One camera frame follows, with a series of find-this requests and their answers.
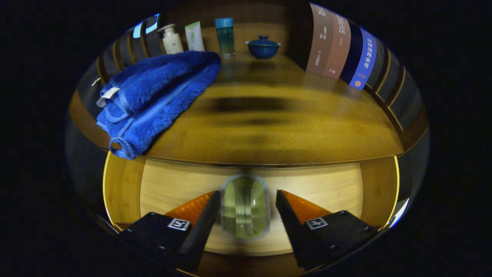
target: brown book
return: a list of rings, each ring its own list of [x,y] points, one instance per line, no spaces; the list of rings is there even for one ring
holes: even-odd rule
[[[334,29],[333,43],[323,75],[338,79],[347,60],[348,50],[350,48],[350,26],[345,18],[334,12],[330,13]]]
[[[322,75],[325,71],[334,37],[332,13],[324,7],[312,3],[309,4],[313,14],[313,34],[306,71]]]

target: towel label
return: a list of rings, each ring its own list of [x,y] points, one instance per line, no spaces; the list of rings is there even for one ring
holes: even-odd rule
[[[111,97],[119,90],[120,88],[110,88],[105,94],[101,96],[101,98],[99,98],[99,100],[97,100],[96,105],[100,108],[106,106],[106,99],[111,99]]]

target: folded towel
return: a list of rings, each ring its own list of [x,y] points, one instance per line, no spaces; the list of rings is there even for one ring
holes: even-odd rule
[[[143,59],[115,75],[101,91],[106,105],[97,117],[111,137],[111,152],[130,160],[143,154],[219,71],[217,53],[186,51]],[[114,142],[122,148],[114,149]]]

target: wooden board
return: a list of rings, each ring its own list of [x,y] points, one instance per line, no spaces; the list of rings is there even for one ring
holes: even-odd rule
[[[84,107],[78,90],[75,90],[73,93],[70,104],[68,105],[68,113],[80,132],[83,133],[90,141],[97,146],[105,148],[108,147],[108,133],[96,125],[96,120]]]
[[[289,38],[289,28],[286,25],[278,23],[235,23],[234,24],[234,44],[236,52],[248,52],[246,41],[259,39],[259,35],[267,35],[268,40],[278,42],[281,46],[278,53],[287,51],[287,40]],[[220,53],[218,45],[217,31],[215,27],[202,29],[203,45],[205,50]],[[183,47],[187,48],[186,36],[181,36]]]
[[[284,55],[238,53],[147,156],[215,164],[316,164],[402,153],[366,91],[307,73]]]
[[[400,187],[396,156],[360,162],[364,184],[361,220],[377,227],[385,226],[395,209]]]
[[[241,168],[201,167],[147,160],[140,187],[140,214],[150,211],[164,214],[175,207],[212,190],[220,190],[230,176]],[[359,164],[336,166],[266,169],[249,172],[265,179],[270,190],[270,231],[254,241],[240,241],[222,230],[220,219],[213,226],[205,250],[245,256],[278,255],[292,248],[275,207],[276,190],[284,189],[331,211],[362,212],[363,189]]]
[[[306,274],[297,266],[294,254],[267,257],[226,256],[204,252],[198,270],[200,277],[298,277]]]
[[[104,165],[102,191],[111,224],[123,230],[140,216],[140,182],[145,159],[127,160],[108,152]]]

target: blue ceramic bowl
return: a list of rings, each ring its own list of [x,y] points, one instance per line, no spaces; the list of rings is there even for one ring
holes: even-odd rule
[[[278,51],[280,43],[267,40],[268,36],[259,35],[260,39],[255,41],[246,41],[247,47],[251,55],[258,59],[269,59]]]

